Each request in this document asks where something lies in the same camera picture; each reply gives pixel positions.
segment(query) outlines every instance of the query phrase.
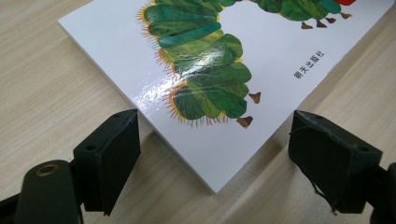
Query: book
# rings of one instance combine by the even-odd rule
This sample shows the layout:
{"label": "book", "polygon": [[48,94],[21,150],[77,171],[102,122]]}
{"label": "book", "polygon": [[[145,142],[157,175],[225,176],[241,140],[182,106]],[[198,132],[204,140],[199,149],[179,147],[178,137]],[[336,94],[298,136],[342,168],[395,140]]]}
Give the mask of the book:
{"label": "book", "polygon": [[219,192],[393,0],[94,0],[66,32]]}

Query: glossy book cover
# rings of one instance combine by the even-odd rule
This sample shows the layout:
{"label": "glossy book cover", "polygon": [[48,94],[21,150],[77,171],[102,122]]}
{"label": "glossy book cover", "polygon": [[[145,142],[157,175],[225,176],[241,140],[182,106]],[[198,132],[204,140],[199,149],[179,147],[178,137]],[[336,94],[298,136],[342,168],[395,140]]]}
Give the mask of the glossy book cover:
{"label": "glossy book cover", "polygon": [[60,24],[219,192],[393,0],[95,0]]}

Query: brown caterpillar foot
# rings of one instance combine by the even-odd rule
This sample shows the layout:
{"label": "brown caterpillar foot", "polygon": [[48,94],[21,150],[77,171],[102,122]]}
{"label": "brown caterpillar foot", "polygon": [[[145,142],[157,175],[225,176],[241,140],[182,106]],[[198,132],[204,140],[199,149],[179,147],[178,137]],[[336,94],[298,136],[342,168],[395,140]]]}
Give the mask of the brown caterpillar foot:
{"label": "brown caterpillar foot", "polygon": [[301,23],[301,28],[302,28],[303,30],[313,29],[312,26],[305,24],[305,22],[302,22],[302,23]]}
{"label": "brown caterpillar foot", "polygon": [[321,21],[317,21],[318,28],[327,28],[327,25],[323,24]]}
{"label": "brown caterpillar foot", "polygon": [[335,18],[326,18],[328,23],[335,23],[337,20]]}
{"label": "brown caterpillar foot", "polygon": [[345,20],[352,16],[352,15],[350,15],[350,14],[343,13],[343,12],[340,12],[340,14],[341,14],[341,16],[342,16]]}
{"label": "brown caterpillar foot", "polygon": [[249,116],[246,118],[238,118],[236,122],[238,122],[242,127],[248,128],[250,125],[251,121],[253,121],[253,117]]}
{"label": "brown caterpillar foot", "polygon": [[260,97],[262,96],[262,93],[260,91],[257,92],[256,94],[249,93],[248,96],[250,96],[251,99],[253,99],[253,102],[255,104],[258,104],[260,102]]}

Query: wood grain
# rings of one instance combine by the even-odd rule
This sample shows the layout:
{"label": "wood grain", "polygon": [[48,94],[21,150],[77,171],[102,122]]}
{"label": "wood grain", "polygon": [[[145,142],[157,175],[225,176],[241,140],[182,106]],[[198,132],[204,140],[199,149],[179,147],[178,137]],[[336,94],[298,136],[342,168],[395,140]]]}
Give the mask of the wood grain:
{"label": "wood grain", "polygon": [[[40,162],[72,149],[108,116],[133,107],[57,20],[89,1],[0,2],[0,200]],[[396,8],[348,53],[299,109],[320,114],[396,161]],[[232,181],[210,195],[142,118],[142,155],[111,217],[86,223],[368,223],[331,213],[287,154],[291,119]]]}

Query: green caterpillar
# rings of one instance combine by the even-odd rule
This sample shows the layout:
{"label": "green caterpillar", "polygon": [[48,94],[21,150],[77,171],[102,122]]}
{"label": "green caterpillar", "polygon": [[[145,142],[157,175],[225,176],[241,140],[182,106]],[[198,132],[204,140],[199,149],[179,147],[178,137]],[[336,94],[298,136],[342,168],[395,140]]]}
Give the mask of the green caterpillar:
{"label": "green caterpillar", "polygon": [[[245,128],[253,120],[242,118],[247,111],[245,98],[249,95],[258,104],[261,93],[249,93],[246,83],[251,74],[241,60],[242,44],[224,34],[219,23],[219,13],[239,1],[154,0],[139,12],[147,37],[160,47],[158,63],[167,64],[179,80],[168,99],[172,117],[190,125],[205,119],[208,124],[236,119]],[[347,1],[351,0],[251,0],[267,12],[302,21],[303,29],[309,28],[304,21],[311,18],[324,27],[320,20],[341,13],[340,4]]]}

